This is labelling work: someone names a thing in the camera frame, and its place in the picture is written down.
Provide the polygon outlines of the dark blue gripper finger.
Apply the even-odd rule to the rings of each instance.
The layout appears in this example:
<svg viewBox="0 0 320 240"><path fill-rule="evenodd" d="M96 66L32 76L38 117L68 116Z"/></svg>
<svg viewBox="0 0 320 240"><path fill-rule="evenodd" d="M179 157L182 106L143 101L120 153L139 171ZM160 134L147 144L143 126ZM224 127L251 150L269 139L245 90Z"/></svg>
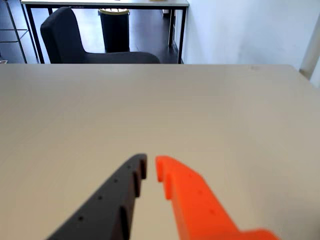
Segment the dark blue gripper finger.
<svg viewBox="0 0 320 240"><path fill-rule="evenodd" d="M48 239L128 240L135 200L147 177L147 155L124 162Z"/></svg>

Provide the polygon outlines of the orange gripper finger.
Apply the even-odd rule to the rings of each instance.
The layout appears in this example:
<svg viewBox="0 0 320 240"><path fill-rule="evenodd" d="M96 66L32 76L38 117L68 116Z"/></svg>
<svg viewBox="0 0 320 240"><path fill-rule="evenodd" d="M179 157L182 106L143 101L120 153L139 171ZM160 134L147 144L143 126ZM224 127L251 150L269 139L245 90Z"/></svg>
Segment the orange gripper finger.
<svg viewBox="0 0 320 240"><path fill-rule="evenodd" d="M239 230L204 178L165 155L155 158L157 180L171 201L182 240L276 240L266 229Z"/></svg>

